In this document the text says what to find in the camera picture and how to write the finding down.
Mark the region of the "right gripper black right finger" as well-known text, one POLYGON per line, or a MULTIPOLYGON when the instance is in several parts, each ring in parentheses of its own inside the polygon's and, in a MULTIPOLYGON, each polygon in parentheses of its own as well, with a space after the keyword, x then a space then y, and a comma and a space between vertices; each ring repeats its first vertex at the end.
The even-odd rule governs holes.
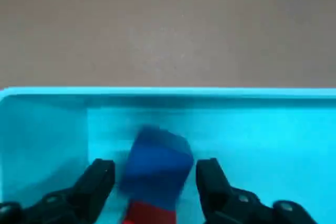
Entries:
POLYGON ((316 223, 296 202, 278 200, 268 207, 256 194, 231 186, 215 158, 197 161, 196 185, 206 223, 316 223))

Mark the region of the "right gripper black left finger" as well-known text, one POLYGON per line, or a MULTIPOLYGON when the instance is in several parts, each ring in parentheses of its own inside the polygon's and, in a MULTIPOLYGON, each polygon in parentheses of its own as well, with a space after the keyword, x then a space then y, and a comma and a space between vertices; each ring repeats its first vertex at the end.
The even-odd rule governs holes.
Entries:
POLYGON ((95 223, 115 184, 115 162, 96 158, 76 183, 23 208, 1 203, 1 223, 95 223))

